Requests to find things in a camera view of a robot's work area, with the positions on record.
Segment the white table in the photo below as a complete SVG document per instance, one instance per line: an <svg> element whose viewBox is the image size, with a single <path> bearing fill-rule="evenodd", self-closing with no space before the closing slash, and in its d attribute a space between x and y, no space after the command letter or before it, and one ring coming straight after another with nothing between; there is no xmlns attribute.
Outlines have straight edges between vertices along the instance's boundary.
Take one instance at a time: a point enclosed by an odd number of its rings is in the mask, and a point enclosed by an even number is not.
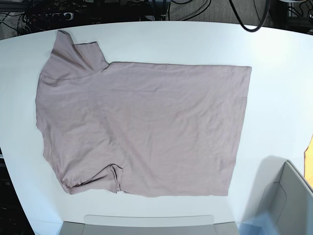
<svg viewBox="0 0 313 235"><path fill-rule="evenodd" d="M98 41L108 62L252 66L246 116L227 197L146 198L106 190L66 194L43 158L36 128L38 77L56 31L0 41L0 146L16 193L36 234L56 235L63 221L88 214L130 217L213 215L248 220L284 159L304 171L313 134L313 36L239 25L141 22L66 29L75 43Z"/></svg>

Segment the seam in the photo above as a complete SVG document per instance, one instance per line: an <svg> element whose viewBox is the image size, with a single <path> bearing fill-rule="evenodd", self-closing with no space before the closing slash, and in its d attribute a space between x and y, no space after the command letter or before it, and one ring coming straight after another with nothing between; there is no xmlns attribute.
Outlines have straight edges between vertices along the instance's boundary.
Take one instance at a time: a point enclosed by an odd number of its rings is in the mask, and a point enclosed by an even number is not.
<svg viewBox="0 0 313 235"><path fill-rule="evenodd" d="M94 72L94 73L92 73L92 74L89 74L89 75L86 75L86 76L83 76L83 77L67 78L67 79L53 79L53 78L44 76L43 74L40 74L40 76L43 76L43 77L48 78L48 79L51 79L51 80L53 80L53 81L68 81L68 80L82 79L82 78L85 78L85 77L90 77L90 76L92 76L92 75L95 75L95 74L99 73L100 71L105 70L108 66L106 66L105 68L101 68L101 69L98 70L97 72Z"/></svg>

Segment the shirt sleeve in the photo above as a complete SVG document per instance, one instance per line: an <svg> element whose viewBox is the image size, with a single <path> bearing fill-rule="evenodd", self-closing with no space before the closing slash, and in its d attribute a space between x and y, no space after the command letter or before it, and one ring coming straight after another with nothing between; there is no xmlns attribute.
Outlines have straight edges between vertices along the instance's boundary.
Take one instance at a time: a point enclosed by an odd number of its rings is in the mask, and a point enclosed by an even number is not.
<svg viewBox="0 0 313 235"><path fill-rule="evenodd" d="M59 30L41 75L52 80L71 80L95 74L108 65L97 42L74 44L67 32Z"/></svg>

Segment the t-shirt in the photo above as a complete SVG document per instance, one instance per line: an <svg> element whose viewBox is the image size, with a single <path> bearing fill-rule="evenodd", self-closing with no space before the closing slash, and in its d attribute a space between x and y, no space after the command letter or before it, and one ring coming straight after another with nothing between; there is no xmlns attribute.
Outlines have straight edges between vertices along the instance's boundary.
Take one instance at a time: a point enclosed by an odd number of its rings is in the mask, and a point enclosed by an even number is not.
<svg viewBox="0 0 313 235"><path fill-rule="evenodd" d="M227 195L251 67L108 63L58 31L38 82L44 157L67 193Z"/></svg>

